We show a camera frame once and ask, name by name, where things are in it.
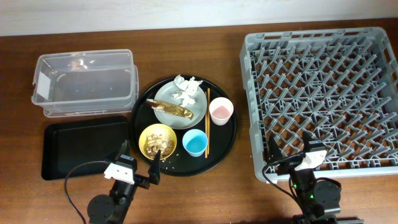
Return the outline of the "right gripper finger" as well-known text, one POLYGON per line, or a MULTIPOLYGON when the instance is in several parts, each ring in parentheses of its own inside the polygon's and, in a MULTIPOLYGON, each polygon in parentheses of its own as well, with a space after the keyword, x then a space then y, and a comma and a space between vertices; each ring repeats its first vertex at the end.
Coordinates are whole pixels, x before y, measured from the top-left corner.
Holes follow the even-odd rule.
POLYGON ((316 152, 325 150, 325 145, 320 140, 314 140, 309 133, 303 133, 303 151, 316 152))
POLYGON ((283 159, 282 153, 275 141, 275 135, 271 134, 268 138, 267 163, 272 164, 283 159))

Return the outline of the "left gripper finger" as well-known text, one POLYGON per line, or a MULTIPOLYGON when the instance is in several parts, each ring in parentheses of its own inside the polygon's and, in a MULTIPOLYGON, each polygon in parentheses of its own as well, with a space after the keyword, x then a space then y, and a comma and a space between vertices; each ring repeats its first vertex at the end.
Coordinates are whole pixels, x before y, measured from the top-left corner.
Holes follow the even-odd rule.
POLYGON ((121 156, 129 156, 129 141, 125 140, 122 144, 121 147, 119 148, 119 152, 117 156, 115 157, 115 161, 118 161, 121 156))
POLYGON ((160 158, 161 158, 161 151, 157 151, 153 163, 150 165, 148 170, 149 182, 151 184, 158 185, 160 182, 160 164, 159 164, 160 158))

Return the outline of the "food scraps and rice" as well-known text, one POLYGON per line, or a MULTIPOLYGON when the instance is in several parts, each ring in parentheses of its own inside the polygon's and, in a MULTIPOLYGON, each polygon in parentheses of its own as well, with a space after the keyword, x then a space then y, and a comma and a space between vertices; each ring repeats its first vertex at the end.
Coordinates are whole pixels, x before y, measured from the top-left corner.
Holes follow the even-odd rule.
POLYGON ((165 158, 172 153, 175 143, 168 135, 148 134, 146 137, 144 152, 150 158, 154 158, 159 151, 161 152, 161 158, 165 158))

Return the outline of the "yellow bowl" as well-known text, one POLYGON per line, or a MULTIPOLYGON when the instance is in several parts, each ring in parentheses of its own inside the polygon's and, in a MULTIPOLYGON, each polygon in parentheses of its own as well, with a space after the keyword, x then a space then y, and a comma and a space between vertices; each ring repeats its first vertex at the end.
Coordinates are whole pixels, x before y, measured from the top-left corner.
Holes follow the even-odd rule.
MULTIPOLYGON (((174 132, 174 130, 172 128, 170 128, 169 126, 165 125, 165 124, 152 124, 148 127, 146 127, 145 130, 143 130, 143 132, 141 133, 140 137, 139 137, 139 150, 143 153, 143 155, 150 159, 150 160, 154 160, 154 158, 150 158, 145 152, 144 152, 144 144, 146 143, 147 140, 147 135, 148 134, 163 134, 163 135, 168 135, 170 139, 172 139, 175 143, 174 145, 174 149, 172 151, 172 153, 174 152, 174 150, 176 149, 177 146, 177 136, 174 132)), ((169 154, 167 157, 165 158, 160 158, 160 160, 164 160, 168 157, 170 157, 171 154, 169 154)))

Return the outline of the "blue cup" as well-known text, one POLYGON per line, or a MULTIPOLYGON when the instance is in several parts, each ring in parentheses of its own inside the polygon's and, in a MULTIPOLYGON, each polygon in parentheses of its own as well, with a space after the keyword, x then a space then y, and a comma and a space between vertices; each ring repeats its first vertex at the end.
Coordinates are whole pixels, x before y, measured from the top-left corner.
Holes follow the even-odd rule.
POLYGON ((208 137, 200 129, 191 129, 183 135, 182 144, 192 157, 199 157, 208 146, 208 137))

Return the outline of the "gold foil wrapper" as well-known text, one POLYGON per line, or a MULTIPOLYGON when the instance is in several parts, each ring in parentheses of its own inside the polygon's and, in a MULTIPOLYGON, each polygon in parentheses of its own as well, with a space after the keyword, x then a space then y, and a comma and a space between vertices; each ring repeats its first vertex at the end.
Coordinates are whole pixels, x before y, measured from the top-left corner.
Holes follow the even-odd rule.
POLYGON ((193 119, 193 113, 187 108, 153 99, 146 99, 146 103, 155 111, 179 116, 182 118, 193 119))

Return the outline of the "grey plate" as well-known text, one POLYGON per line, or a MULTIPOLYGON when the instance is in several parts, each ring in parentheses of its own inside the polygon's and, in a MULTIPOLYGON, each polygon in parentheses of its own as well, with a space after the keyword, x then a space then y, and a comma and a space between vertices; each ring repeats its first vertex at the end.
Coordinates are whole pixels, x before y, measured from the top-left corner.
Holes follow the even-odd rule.
MULTIPOLYGON (((168 82, 159 89, 154 99, 179 106, 183 100, 176 100, 173 96, 173 94, 176 94, 179 90, 180 89, 177 87, 174 81, 168 82)), ((162 124, 170 126, 173 129, 192 128, 203 119, 207 110, 207 99, 204 91, 200 87, 197 88, 197 92, 192 96, 192 98, 195 100, 195 104, 186 106, 186 108, 193 113, 192 119, 174 116, 155 110, 154 113, 156 118, 162 124)))

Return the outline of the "pink cup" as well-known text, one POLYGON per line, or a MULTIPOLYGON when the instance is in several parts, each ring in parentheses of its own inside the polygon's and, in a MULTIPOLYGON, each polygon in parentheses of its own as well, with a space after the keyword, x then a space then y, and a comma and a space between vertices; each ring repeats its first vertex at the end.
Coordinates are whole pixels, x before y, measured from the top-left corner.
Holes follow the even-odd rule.
POLYGON ((211 101, 209 112, 212 122, 218 126, 225 125, 234 112, 232 102, 225 97, 218 97, 211 101))

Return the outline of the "white tissue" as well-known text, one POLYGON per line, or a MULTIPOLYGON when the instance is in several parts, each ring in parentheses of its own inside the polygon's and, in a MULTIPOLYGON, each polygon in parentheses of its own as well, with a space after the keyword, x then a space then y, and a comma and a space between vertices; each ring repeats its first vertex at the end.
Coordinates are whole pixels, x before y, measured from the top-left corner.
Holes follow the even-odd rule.
POLYGON ((187 105, 194 105, 195 100, 193 96, 196 94, 198 87, 202 84, 202 80, 197 81, 195 77, 186 80, 181 75, 177 75, 174 78, 174 84, 177 86, 178 90, 172 94, 175 100, 182 100, 180 106, 186 107, 187 105))

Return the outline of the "wooden chopstick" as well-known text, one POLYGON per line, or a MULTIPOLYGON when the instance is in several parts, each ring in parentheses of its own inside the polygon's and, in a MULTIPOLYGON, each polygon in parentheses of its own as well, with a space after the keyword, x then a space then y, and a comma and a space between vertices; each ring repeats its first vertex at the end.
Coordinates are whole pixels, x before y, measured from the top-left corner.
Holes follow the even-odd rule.
POLYGON ((205 134, 206 134, 206 148, 205 148, 205 158, 208 158, 208 95, 207 91, 205 92, 206 96, 206 112, 205 112, 205 134))
POLYGON ((207 89, 207 95, 208 95, 208 155, 209 155, 209 149, 210 149, 210 113, 209 113, 209 105, 210 105, 210 89, 207 89))

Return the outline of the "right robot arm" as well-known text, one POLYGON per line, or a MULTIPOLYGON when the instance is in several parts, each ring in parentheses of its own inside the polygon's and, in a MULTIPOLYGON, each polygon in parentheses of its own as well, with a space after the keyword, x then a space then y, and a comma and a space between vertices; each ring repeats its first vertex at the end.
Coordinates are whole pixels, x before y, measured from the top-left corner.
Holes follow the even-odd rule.
POLYGON ((272 134, 268 140, 267 164, 262 168, 263 177, 266 170, 277 166, 278 173, 289 175, 289 189, 273 186, 291 197, 302 211, 301 215, 293 216, 292 223, 340 224, 364 223, 361 219, 339 220, 336 214, 341 212, 341 184, 327 177, 316 177, 314 170, 323 164, 326 157, 326 146, 314 140, 308 133, 303 133, 304 149, 291 156, 283 157, 272 134))

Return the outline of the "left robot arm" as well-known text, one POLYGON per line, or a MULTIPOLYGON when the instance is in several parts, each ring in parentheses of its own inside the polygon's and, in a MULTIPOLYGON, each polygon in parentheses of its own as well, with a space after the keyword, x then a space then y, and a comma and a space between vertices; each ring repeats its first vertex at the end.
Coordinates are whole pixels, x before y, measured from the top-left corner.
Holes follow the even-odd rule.
POLYGON ((160 157, 157 152, 148 170, 148 176, 136 174, 137 160, 125 155, 129 143, 124 141, 115 159, 109 161, 104 177, 114 179, 109 194, 95 196, 88 204, 90 223, 122 223, 138 188, 149 189, 160 182, 160 157))

